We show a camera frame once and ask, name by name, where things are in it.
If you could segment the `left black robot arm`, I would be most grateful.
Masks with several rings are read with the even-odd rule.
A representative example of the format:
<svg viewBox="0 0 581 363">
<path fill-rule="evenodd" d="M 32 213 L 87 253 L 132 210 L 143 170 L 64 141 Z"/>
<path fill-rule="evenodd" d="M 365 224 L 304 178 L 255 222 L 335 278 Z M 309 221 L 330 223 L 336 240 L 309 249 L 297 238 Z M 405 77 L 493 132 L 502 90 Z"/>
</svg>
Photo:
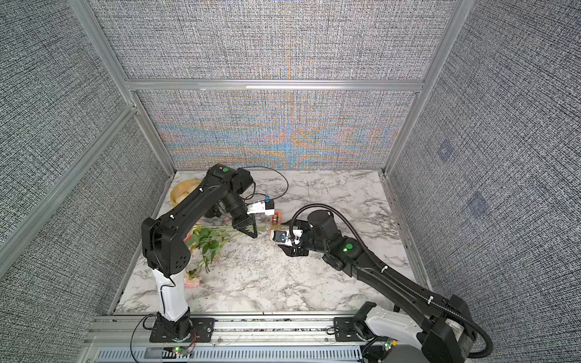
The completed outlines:
<svg viewBox="0 0 581 363">
<path fill-rule="evenodd" d="M 184 283 L 192 257 L 185 243 L 188 233 L 202 217 L 219 216 L 219 208 L 223 207 L 231 216 L 234 230 L 256 238 L 256 218 L 248 213 L 241 197 L 253 183 L 248 170 L 216 164 L 183 202 L 158 219 L 142 222 L 142 254 L 154 274 L 160 298 L 154 326 L 166 338 L 180 342 L 191 336 L 191 312 Z"/>
</svg>

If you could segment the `yellow bowl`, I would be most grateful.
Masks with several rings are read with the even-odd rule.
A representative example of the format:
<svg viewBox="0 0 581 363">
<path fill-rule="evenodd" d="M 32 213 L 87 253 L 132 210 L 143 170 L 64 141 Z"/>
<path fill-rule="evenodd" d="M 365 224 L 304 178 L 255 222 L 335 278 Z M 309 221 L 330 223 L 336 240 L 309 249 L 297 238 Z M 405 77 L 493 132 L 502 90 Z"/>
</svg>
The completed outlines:
<svg viewBox="0 0 581 363">
<path fill-rule="evenodd" d="M 176 185 L 171 193 L 170 193 L 170 200 L 174 206 L 180 204 L 190 193 L 194 192 L 197 187 L 201 184 L 201 181 L 196 179 L 189 179 L 185 181 L 181 181 Z"/>
</svg>

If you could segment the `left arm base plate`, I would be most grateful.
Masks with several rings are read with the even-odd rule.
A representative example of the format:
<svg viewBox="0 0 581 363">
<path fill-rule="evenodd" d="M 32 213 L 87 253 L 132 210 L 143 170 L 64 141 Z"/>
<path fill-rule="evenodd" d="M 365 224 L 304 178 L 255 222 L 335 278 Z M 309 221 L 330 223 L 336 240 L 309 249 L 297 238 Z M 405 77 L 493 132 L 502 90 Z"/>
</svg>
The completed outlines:
<svg viewBox="0 0 581 363">
<path fill-rule="evenodd" d="M 196 318 L 181 319 L 179 322 L 170 322 L 164 317 L 158 317 L 149 337 L 150 343 L 210 343 L 215 319 Z"/>
</svg>

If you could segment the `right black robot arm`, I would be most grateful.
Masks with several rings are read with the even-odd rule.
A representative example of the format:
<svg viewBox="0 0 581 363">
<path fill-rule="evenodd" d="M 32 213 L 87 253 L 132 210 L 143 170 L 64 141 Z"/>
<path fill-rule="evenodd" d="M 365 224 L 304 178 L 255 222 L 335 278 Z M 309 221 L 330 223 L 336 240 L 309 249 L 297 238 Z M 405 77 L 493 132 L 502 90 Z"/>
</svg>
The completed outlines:
<svg viewBox="0 0 581 363">
<path fill-rule="evenodd" d="M 393 312 L 366 303 L 353 322 L 361 338 L 369 343 L 381 337 L 407 343 L 429 362 L 464 362 L 492 354 L 490 335 L 472 320 L 463 299 L 441 296 L 392 269 L 335 208 L 310 204 L 308 209 L 307 220 L 294 215 L 282 230 L 271 232 L 271 239 L 289 257 L 306 257 L 311 251 L 322 254 L 333 269 L 374 288 L 411 320 L 398 322 Z"/>
</svg>

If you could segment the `orange tape dispenser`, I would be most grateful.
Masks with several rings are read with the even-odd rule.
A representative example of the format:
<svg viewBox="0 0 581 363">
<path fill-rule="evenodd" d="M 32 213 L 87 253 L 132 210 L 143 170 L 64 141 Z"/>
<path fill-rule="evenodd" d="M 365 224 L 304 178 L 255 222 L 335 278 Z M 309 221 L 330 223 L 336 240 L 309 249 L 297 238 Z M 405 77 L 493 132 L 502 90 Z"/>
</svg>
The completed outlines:
<svg viewBox="0 0 581 363">
<path fill-rule="evenodd" d="M 271 216 L 271 226 L 280 226 L 282 223 L 282 214 L 280 210 L 275 210 L 274 214 Z"/>
</svg>

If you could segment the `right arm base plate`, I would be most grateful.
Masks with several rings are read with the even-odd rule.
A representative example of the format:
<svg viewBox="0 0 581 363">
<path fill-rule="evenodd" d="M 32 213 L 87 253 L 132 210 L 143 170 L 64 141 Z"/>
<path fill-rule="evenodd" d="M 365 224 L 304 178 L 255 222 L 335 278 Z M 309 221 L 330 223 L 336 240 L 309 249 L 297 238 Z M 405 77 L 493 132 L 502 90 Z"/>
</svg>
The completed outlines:
<svg viewBox="0 0 581 363">
<path fill-rule="evenodd" d="M 391 341 L 392 338 L 387 336 L 378 336 L 373 333 L 371 328 L 363 319 L 356 319 L 354 317 L 335 317 L 333 325 L 326 329 L 328 335 L 334 336 L 337 342 L 370 342 L 375 337 L 378 341 Z"/>
</svg>

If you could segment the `pink flower bouquet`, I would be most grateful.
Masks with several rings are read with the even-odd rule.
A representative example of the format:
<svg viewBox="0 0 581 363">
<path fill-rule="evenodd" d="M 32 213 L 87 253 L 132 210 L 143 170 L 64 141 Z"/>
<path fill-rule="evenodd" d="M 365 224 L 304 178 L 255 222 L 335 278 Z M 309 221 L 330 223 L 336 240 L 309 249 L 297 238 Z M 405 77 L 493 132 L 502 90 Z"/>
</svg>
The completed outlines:
<svg viewBox="0 0 581 363">
<path fill-rule="evenodd" d="M 233 251 L 240 249 L 243 253 L 255 252 L 258 257 L 266 257 L 267 252 L 280 252 L 278 246 L 268 240 L 272 229 L 269 225 L 259 225 L 258 238 L 252 239 L 240 231 L 227 226 L 202 225 L 197 223 L 187 234 L 184 242 L 191 255 L 185 268 L 184 283 L 187 290 L 201 287 L 204 278 Z"/>
</svg>

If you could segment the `aluminium front rail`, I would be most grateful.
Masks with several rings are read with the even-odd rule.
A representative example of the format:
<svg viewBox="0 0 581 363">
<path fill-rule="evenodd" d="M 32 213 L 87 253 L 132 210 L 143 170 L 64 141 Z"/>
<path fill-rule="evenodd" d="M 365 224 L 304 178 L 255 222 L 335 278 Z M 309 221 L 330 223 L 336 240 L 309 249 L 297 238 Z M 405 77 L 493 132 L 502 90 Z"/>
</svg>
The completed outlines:
<svg viewBox="0 0 581 363">
<path fill-rule="evenodd" d="M 201 345 L 310 345 L 358 343 L 337 342 L 326 329 L 335 317 L 363 319 L 378 336 L 387 336 L 397 343 L 419 346 L 420 325 L 406 314 L 373 308 L 366 317 L 357 312 L 255 312 L 255 313 L 194 313 L 190 319 L 215 319 L 210 343 Z M 87 343 L 150 343 L 155 318 L 141 322 L 142 316 L 98 316 L 90 325 Z"/>
</svg>

